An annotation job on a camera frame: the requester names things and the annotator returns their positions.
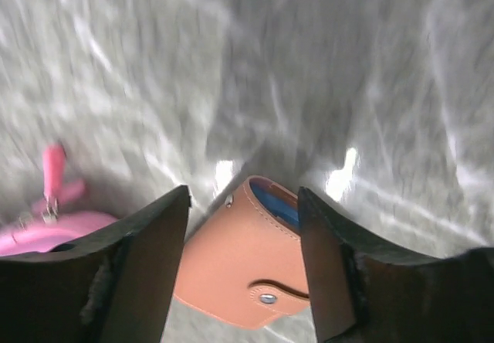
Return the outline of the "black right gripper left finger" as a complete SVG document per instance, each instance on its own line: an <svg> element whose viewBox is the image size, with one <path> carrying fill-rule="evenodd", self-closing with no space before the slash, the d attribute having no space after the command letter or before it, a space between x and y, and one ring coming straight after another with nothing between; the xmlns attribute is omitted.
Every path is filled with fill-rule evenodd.
<svg viewBox="0 0 494 343"><path fill-rule="evenodd" d="M158 342L184 247L185 185L47 253L1 260L3 342Z"/></svg>

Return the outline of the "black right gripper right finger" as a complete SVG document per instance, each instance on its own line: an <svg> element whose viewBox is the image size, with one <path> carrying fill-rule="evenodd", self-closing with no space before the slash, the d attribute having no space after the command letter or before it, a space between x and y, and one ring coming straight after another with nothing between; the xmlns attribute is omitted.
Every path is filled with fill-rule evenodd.
<svg viewBox="0 0 494 343"><path fill-rule="evenodd" d="M491 342L493 250L435 258L298 192L303 260L320 342Z"/></svg>

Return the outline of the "brown leather wallet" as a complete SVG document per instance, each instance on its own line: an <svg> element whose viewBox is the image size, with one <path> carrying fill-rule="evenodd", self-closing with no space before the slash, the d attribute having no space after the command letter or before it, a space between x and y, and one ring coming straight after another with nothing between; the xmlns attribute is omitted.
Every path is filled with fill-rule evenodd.
<svg viewBox="0 0 494 343"><path fill-rule="evenodd" d="M174 297L252 330L309 307L296 195L247 178L185 244Z"/></svg>

